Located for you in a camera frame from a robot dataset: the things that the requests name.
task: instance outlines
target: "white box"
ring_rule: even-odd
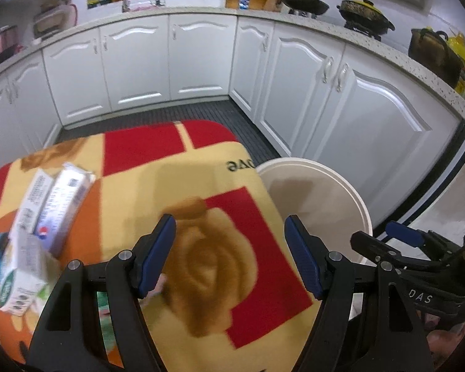
[[[0,310],[22,316],[47,283],[45,258],[40,241],[18,228],[0,266]]]
[[[72,221],[95,181],[95,175],[70,163],[64,164],[40,214],[35,235],[44,250],[59,257]]]
[[[10,229],[9,239],[16,239],[19,228],[27,233],[33,233],[35,231],[40,211],[43,208],[43,204],[48,197],[52,185],[53,178],[42,169],[38,169],[17,210]]]

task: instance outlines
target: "pot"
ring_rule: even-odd
[[[295,11],[304,11],[315,15],[322,15],[329,9],[329,6],[320,0],[282,0],[282,2]]]
[[[369,0],[343,0],[337,6],[341,16],[348,22],[357,23],[378,35],[395,30],[394,25]]]
[[[0,63],[12,57],[19,44],[17,26],[6,26],[0,28]]]
[[[434,32],[430,28],[412,29],[408,56],[428,68],[451,88],[455,88],[463,64],[447,41],[448,35],[443,31]]]

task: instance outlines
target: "beige trash can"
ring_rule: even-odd
[[[355,263],[363,260],[352,250],[350,237],[357,231],[372,235],[372,223],[362,198],[342,176],[302,158],[267,161],[257,171],[283,219],[298,215],[328,250]]]

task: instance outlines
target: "blue gripper pad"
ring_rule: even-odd
[[[291,217],[287,217],[284,222],[284,237],[306,290],[311,292],[317,299],[321,299],[323,289],[320,285],[319,266]]]
[[[143,260],[141,282],[137,289],[140,298],[146,297],[148,292],[157,285],[164,263],[174,243],[175,219],[169,217],[160,231],[156,232],[157,237],[155,242],[149,250],[148,255]]]
[[[424,243],[422,234],[419,231],[394,221],[387,223],[386,233],[409,246],[420,247]]]

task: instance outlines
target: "floor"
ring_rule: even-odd
[[[148,110],[142,113],[127,114],[113,119],[87,124],[72,130],[62,130],[57,142],[112,130],[138,127],[147,124],[164,123],[175,120],[212,120],[231,130],[248,150],[257,166],[280,155],[262,135],[260,130],[246,117],[232,100],[204,102]]]

